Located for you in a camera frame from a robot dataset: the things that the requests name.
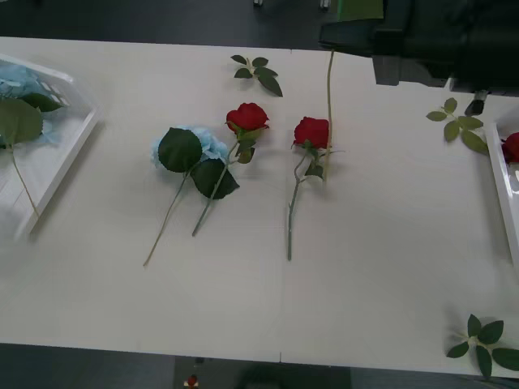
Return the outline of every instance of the long green stem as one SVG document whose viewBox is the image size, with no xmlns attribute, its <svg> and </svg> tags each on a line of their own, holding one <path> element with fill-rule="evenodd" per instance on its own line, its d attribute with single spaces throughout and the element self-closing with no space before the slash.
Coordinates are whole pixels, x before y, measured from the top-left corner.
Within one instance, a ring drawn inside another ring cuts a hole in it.
<svg viewBox="0 0 519 389">
<path fill-rule="evenodd" d="M 15 169 L 16 169 L 16 172 L 18 174 L 19 180 L 22 182 L 22 185 L 25 188 L 25 193 L 27 193 L 27 196 L 29 197 L 29 201 L 31 202 L 31 205 L 32 205 L 32 210 L 34 211 L 34 213 L 36 213 L 36 217 L 38 219 L 40 219 L 40 213 L 36 209 L 36 205 L 34 205 L 34 202 L 32 201 L 32 197 L 31 197 L 31 194 L 29 193 L 29 189 L 27 189 L 27 185 L 25 185 L 25 181 L 22 178 L 22 175 L 20 174 L 20 172 L 18 170 L 18 165 L 16 164 L 16 159 L 15 159 L 15 150 L 13 148 L 11 148 L 10 151 L 11 151 L 11 156 L 13 157 L 13 165 L 15 166 Z"/>
<path fill-rule="evenodd" d="M 220 187 L 222 180 L 224 179 L 225 173 L 227 173 L 227 170 L 229 169 L 229 165 L 231 165 L 230 156 L 237 146 L 238 146 L 238 141 L 236 141 L 236 143 L 233 145 L 233 147 L 229 150 L 229 153 L 227 154 L 227 158 L 225 158 L 225 167 L 221 171 L 220 178 L 218 178 L 217 184 L 214 186 L 214 189 L 212 190 L 211 197 L 206 202 L 204 211 L 202 212 L 202 215 L 200 216 L 200 218 L 198 219 L 198 222 L 196 223 L 195 229 L 193 230 L 193 234 L 191 235 L 193 237 L 196 235 L 196 233 L 198 233 L 198 230 L 200 229 L 200 226 L 202 225 L 202 220 L 204 220 L 205 214 L 207 213 L 209 206 L 211 205 L 212 200 L 214 199 L 214 196 L 217 193 L 217 190 Z"/>
<path fill-rule="evenodd" d="M 330 54 L 330 63 L 328 64 L 328 77 L 327 77 L 327 94 L 328 94 L 328 142 L 326 144 L 326 157 L 324 158 L 324 175 L 323 181 L 326 182 L 328 177 L 328 167 L 330 165 L 330 149 L 332 148 L 332 92 L 331 92 L 331 78 L 332 78 L 332 64 L 333 55 L 335 52 L 332 50 Z"/>
<path fill-rule="evenodd" d="M 162 227 L 161 227 L 161 231 L 159 232 L 158 236 L 157 236 L 157 239 L 155 240 L 155 243 L 153 244 L 153 248 L 152 250 L 150 251 L 149 253 L 149 256 L 148 256 L 148 259 L 146 259 L 146 262 L 144 263 L 144 267 L 146 267 L 150 261 L 150 259 L 152 258 L 153 256 L 153 253 L 155 252 L 155 249 L 157 248 L 157 244 L 158 242 L 160 241 L 161 239 L 161 236 L 162 236 L 162 233 L 164 232 L 165 230 L 165 226 L 167 225 L 168 223 L 168 219 L 169 219 L 169 214 L 171 213 L 171 210 L 173 209 L 173 204 L 175 204 L 175 201 L 177 201 L 177 197 L 178 195 L 180 195 L 180 191 L 182 190 L 182 188 L 184 187 L 184 183 L 186 182 L 187 178 L 189 177 L 189 172 L 187 172 L 185 175 L 184 175 L 184 178 L 182 179 L 182 183 L 180 184 L 180 187 L 178 188 L 177 190 L 177 194 L 175 195 L 174 199 L 173 199 L 173 202 L 171 203 L 171 205 L 169 206 L 169 209 L 168 209 L 168 212 L 165 214 L 165 218 L 164 218 L 164 223 L 162 223 Z"/>
<path fill-rule="evenodd" d="M 290 203 L 290 206 L 289 206 L 289 233 L 288 233 L 289 236 L 288 236 L 288 252 L 287 252 L 287 257 L 288 257 L 289 261 L 292 260 L 292 216 L 294 214 L 295 200 L 298 197 L 299 185 L 301 184 L 301 182 L 304 181 L 298 176 L 298 169 L 302 165 L 304 160 L 307 158 L 307 155 L 308 155 L 308 152 L 305 152 L 305 155 L 302 156 L 302 159 L 299 161 L 299 163 L 297 164 L 297 166 L 294 169 L 295 188 L 294 188 L 294 194 L 292 195 L 292 202 Z"/>
</svg>

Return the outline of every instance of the leaf cluster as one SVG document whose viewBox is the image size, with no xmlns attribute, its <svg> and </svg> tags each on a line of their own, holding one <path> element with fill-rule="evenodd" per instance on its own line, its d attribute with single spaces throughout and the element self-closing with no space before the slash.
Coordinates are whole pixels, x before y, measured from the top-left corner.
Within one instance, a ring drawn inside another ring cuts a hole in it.
<svg viewBox="0 0 519 389">
<path fill-rule="evenodd" d="M 233 55 L 231 57 L 237 63 L 244 65 L 238 69 L 234 75 L 235 79 L 257 79 L 265 89 L 279 97 L 283 97 L 281 87 L 276 80 L 277 73 L 266 66 L 268 59 L 263 57 L 255 58 L 252 62 L 249 58 L 244 58 L 241 55 Z"/>
<path fill-rule="evenodd" d="M 476 357 L 479 369 L 485 378 L 492 375 L 492 359 L 498 365 L 508 370 L 519 371 L 519 350 L 512 348 L 494 348 L 489 351 L 489 345 L 495 344 L 503 335 L 504 322 L 497 320 L 482 326 L 481 322 L 473 314 L 467 323 L 467 341 L 454 346 L 447 353 L 449 358 L 463 357 L 470 348 L 470 343 L 476 344 Z"/>
<path fill-rule="evenodd" d="M 447 142 L 452 142 L 461 134 L 461 141 L 472 151 L 488 155 L 488 146 L 474 130 L 483 127 L 483 122 L 470 116 L 455 116 L 457 101 L 450 98 L 445 101 L 440 110 L 432 111 L 427 115 L 433 122 L 442 122 L 447 118 L 451 120 L 445 125 L 444 138 Z"/>
</svg>

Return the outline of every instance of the black machine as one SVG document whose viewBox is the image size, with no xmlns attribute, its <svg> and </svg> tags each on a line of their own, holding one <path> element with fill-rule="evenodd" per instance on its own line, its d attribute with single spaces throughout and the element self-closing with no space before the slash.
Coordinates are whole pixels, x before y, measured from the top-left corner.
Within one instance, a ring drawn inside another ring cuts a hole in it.
<svg viewBox="0 0 519 389">
<path fill-rule="evenodd" d="M 320 44 L 373 59 L 376 82 L 519 96 L 519 0 L 385 0 L 384 19 L 325 24 Z"/>
</svg>

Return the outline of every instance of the red object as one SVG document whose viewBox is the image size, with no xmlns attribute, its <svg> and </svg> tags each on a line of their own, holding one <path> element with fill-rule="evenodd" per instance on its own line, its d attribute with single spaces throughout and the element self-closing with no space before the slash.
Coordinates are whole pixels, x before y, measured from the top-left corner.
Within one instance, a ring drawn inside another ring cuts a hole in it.
<svg viewBox="0 0 519 389">
<path fill-rule="evenodd" d="M 187 379 L 187 385 L 189 385 L 189 387 L 195 387 L 197 382 L 198 378 L 195 375 L 192 375 Z"/>
<path fill-rule="evenodd" d="M 309 140 L 314 148 L 326 148 L 328 131 L 328 120 L 304 117 L 295 127 L 294 144 L 303 145 L 306 140 Z"/>
<path fill-rule="evenodd" d="M 507 164 L 519 163 L 519 132 L 511 134 L 503 143 L 503 154 Z"/>
<path fill-rule="evenodd" d="M 254 131 L 259 128 L 267 127 L 265 122 L 268 120 L 267 114 L 263 109 L 254 103 L 243 103 L 238 109 L 227 113 L 227 122 L 232 122 L 236 126 L 243 128 L 245 131 Z M 227 126 L 233 131 L 234 128 L 227 123 Z"/>
</svg>

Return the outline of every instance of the white plastic tray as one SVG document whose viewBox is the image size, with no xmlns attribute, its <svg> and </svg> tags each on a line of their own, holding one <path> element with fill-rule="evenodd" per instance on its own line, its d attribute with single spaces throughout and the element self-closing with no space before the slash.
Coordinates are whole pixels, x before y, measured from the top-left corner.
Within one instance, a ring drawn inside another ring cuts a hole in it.
<svg viewBox="0 0 519 389">
<path fill-rule="evenodd" d="M 52 120 L 60 137 L 58 144 L 27 143 L 17 146 L 15 158 L 39 213 L 42 213 L 76 158 L 101 113 L 95 99 L 77 79 L 30 62 L 0 54 L 0 64 L 26 66 L 36 73 L 42 86 L 65 108 Z M 19 239 L 34 227 L 37 218 L 12 164 L 0 150 L 0 241 Z"/>
<path fill-rule="evenodd" d="M 501 139 L 505 140 L 511 134 L 519 132 L 519 109 L 515 109 L 498 122 L 485 126 L 484 130 L 508 245 L 514 267 L 519 274 L 519 165 L 507 165 L 501 147 Z"/>
</svg>

